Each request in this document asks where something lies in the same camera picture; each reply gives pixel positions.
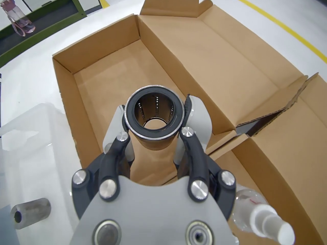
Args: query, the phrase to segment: metal pipe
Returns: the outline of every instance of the metal pipe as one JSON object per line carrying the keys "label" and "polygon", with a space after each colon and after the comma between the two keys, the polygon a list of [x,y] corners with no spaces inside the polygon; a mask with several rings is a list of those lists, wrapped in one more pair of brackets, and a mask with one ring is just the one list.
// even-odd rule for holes
{"label": "metal pipe", "polygon": [[30,202],[15,205],[10,216],[15,229],[23,229],[49,217],[51,205],[48,199],[40,198]]}

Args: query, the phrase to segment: cardboard box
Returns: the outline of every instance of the cardboard box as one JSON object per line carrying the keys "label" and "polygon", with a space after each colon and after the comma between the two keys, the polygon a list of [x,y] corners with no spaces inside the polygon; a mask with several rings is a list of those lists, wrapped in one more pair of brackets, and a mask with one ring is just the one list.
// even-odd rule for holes
{"label": "cardboard box", "polygon": [[[76,42],[53,63],[83,167],[102,152],[116,107],[142,86],[202,99],[213,124],[209,154],[236,135],[238,124],[287,109],[307,78],[210,0],[145,0],[140,16]],[[176,175],[175,142],[153,152],[131,137],[132,180],[161,185]]]}
{"label": "cardboard box", "polygon": [[[327,244],[327,83],[320,76],[290,109],[232,152],[293,226],[296,244]],[[223,167],[233,172],[233,164]],[[242,177],[238,182],[247,186]]]}

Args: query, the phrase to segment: silver screw head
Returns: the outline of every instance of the silver screw head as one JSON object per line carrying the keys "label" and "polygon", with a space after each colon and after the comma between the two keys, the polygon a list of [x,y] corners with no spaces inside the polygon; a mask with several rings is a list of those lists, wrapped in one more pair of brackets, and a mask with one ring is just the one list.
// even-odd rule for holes
{"label": "silver screw head", "polygon": [[208,197],[209,189],[202,180],[195,180],[191,185],[192,195],[198,200],[204,200]]}
{"label": "silver screw head", "polygon": [[103,199],[112,197],[117,190],[117,185],[112,179],[103,181],[99,187],[99,194]]}
{"label": "silver screw head", "polygon": [[119,132],[116,138],[117,138],[118,141],[124,142],[128,138],[128,133],[125,132],[125,131]]}
{"label": "silver screw head", "polygon": [[221,174],[221,179],[228,186],[232,186],[235,183],[235,177],[229,171],[223,171]]}
{"label": "silver screw head", "polygon": [[194,131],[191,127],[186,126],[182,128],[182,134],[183,136],[189,138],[194,134]]}
{"label": "silver screw head", "polygon": [[86,179],[86,171],[84,169],[80,169],[75,172],[73,175],[73,182],[76,185],[82,184]]}

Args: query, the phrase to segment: grey metal plate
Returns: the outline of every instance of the grey metal plate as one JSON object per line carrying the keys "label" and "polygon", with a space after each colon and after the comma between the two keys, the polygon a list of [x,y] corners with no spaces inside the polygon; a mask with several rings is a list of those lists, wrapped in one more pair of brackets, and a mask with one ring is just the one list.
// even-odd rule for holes
{"label": "grey metal plate", "polygon": [[86,209],[73,235],[71,245],[90,245],[96,226],[116,221],[122,231],[121,245],[186,244],[186,229],[193,221],[202,221],[212,230],[214,244],[235,244],[231,230],[211,195],[203,203],[192,201],[187,193],[189,177],[151,187],[119,176],[121,191],[113,202],[97,194]]}

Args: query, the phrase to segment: transparent plastic bin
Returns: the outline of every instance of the transparent plastic bin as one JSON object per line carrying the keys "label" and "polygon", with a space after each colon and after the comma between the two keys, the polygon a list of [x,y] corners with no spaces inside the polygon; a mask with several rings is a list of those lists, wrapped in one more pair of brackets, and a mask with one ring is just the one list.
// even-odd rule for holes
{"label": "transparent plastic bin", "polygon": [[[0,128],[0,244],[69,244],[79,222],[71,178],[81,168],[66,116],[39,104]],[[45,197],[48,218],[15,230],[13,206]]]}

